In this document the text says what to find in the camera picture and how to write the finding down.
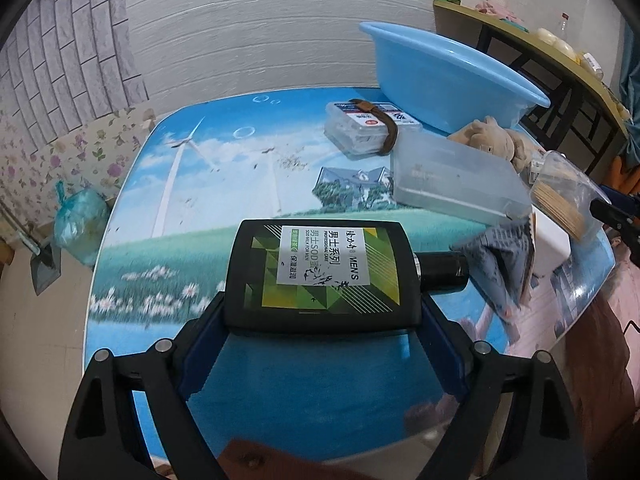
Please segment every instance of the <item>beige plush toy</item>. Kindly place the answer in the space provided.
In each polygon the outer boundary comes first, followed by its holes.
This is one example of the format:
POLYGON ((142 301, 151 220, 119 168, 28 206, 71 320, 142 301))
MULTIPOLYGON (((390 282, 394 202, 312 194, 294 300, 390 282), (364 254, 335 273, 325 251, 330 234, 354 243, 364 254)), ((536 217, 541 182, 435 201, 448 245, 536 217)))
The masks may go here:
POLYGON ((475 120, 447 138, 508 160, 516 173, 529 165, 533 151, 540 151, 521 133, 498 126, 493 117, 485 118, 484 123, 475 120))

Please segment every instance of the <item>teal garbage bag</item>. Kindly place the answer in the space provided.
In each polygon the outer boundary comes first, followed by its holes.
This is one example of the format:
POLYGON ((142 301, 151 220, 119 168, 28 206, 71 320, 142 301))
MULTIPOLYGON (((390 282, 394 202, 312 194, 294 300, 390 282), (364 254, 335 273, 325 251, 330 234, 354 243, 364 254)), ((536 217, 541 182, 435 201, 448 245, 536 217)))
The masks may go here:
POLYGON ((56 184, 60 209, 53 224, 56 244, 76 260, 93 267, 109 220, 109 207, 93 189, 65 198, 64 185, 56 184))

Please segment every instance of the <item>beige floor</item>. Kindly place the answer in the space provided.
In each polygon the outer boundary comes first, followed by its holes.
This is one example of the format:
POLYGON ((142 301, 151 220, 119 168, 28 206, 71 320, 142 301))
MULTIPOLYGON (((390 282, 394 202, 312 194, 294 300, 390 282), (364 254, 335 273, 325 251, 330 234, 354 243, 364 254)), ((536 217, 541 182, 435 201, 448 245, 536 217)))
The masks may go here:
POLYGON ((0 408, 40 470, 57 478, 58 455, 82 372, 91 270, 62 254, 62 276, 40 296, 31 253, 17 251, 0 280, 0 408))

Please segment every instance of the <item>blue table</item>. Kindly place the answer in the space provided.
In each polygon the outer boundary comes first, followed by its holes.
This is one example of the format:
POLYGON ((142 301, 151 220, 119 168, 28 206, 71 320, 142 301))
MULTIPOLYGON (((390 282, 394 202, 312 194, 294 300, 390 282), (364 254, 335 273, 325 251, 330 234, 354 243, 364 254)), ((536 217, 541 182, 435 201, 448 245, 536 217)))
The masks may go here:
MULTIPOLYGON (((387 199, 333 206, 318 182, 389 186, 388 156, 350 160, 324 135, 324 108, 377 89, 294 89, 183 108, 147 139, 112 213, 88 307, 85 363, 99 348, 146 350, 173 337, 224 287, 238 224, 245 218, 375 218, 402 223, 415 251, 442 251, 485 226, 397 208, 387 199)), ((533 290, 533 307, 505 327, 469 285, 436 297, 499 351, 549 348, 589 304, 613 266, 601 233, 533 290)), ((212 451, 232 437, 311 460, 348 456, 403 439, 409 408, 443 395, 414 335, 298 344, 231 335, 188 405, 212 451)), ((150 452, 164 456, 143 396, 136 396, 150 452)))

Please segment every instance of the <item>blue curtain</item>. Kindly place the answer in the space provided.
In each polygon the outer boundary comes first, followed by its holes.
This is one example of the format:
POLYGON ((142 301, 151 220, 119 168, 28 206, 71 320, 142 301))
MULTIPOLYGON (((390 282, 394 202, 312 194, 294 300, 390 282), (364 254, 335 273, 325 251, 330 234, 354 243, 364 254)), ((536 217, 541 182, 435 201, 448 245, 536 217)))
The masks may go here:
POLYGON ((620 67, 620 102, 632 117, 632 121, 625 123, 629 139, 621 152, 625 166, 630 169, 640 164, 640 44, 628 24, 625 24, 625 46, 620 67))

